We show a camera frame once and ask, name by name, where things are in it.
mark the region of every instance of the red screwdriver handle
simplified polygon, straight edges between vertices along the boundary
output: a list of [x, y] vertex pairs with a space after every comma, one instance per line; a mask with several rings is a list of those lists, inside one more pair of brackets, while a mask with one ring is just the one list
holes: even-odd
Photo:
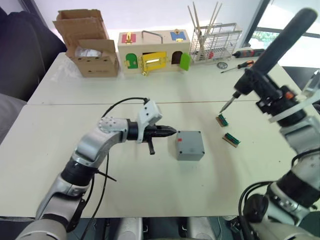
[[246, 61], [246, 62], [244, 62], [244, 63], [242, 63], [242, 64], [238, 64], [238, 65], [236, 66], [236, 68], [237, 68], [237, 69], [242, 69], [242, 68], [245, 68], [245, 67], [250, 67], [250, 66], [252, 66], [254, 63], [255, 63], [255, 61], [249, 60], [249, 61]]

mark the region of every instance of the dish rack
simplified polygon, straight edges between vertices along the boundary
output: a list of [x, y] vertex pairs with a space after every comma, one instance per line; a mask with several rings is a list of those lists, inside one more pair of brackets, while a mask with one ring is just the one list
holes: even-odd
[[194, 64], [230, 58], [242, 33], [236, 23], [217, 23], [207, 30], [208, 25], [193, 31], [189, 54]]

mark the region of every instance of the yellow door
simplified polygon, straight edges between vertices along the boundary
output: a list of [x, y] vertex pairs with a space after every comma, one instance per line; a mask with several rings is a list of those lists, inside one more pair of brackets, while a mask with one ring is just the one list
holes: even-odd
[[158, 51], [142, 55], [143, 71], [149, 72], [156, 69], [161, 69], [166, 66], [167, 53]]

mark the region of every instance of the cardboard box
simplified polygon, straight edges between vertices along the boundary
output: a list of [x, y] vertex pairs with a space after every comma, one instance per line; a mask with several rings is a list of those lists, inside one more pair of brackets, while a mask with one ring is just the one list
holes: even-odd
[[97, 9], [61, 10], [53, 21], [67, 48], [79, 39], [109, 39], [101, 13]]
[[77, 46], [68, 48], [66, 55], [78, 66], [84, 77], [116, 77], [119, 62], [115, 49], [115, 42], [109, 39], [80, 39], [78, 46], [84, 49], [94, 49], [102, 52], [100, 57], [76, 57]]

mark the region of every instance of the white table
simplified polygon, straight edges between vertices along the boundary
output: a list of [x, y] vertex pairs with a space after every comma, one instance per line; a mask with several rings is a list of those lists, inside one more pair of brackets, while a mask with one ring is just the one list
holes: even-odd
[[[228, 69], [252, 58], [232, 58]], [[228, 101], [234, 85], [244, 69], [226, 73], [216, 64], [192, 65], [189, 71], [150, 72], [141, 74], [119, 73], [118, 77], [85, 78], [77, 66], [60, 53], [40, 85], [28, 101], [29, 105], [113, 104], [128, 97], [150, 97], [157, 103]], [[289, 85], [300, 92], [298, 86], [278, 64], [269, 75], [279, 85]], [[239, 101], [258, 100], [255, 93], [241, 96]]]
[[[204, 157], [199, 162], [177, 161], [175, 135], [154, 139], [152, 156], [147, 144], [130, 141], [114, 146], [109, 175], [117, 182], [108, 180], [97, 217], [237, 215], [240, 194], [248, 185], [285, 174], [295, 153], [278, 133], [279, 126], [269, 124], [250, 101], [234, 102], [224, 114], [229, 126], [222, 128], [215, 117], [223, 104], [159, 104], [164, 117], [158, 124], [202, 132]], [[108, 107], [27, 105], [22, 109], [0, 145], [0, 216], [35, 215], [80, 138]], [[112, 115], [134, 120], [141, 107], [122, 104]], [[319, 116], [311, 106], [307, 111]], [[238, 148], [222, 139], [226, 132], [241, 141]], [[100, 197], [103, 178], [95, 179], [82, 217], [92, 215]]]

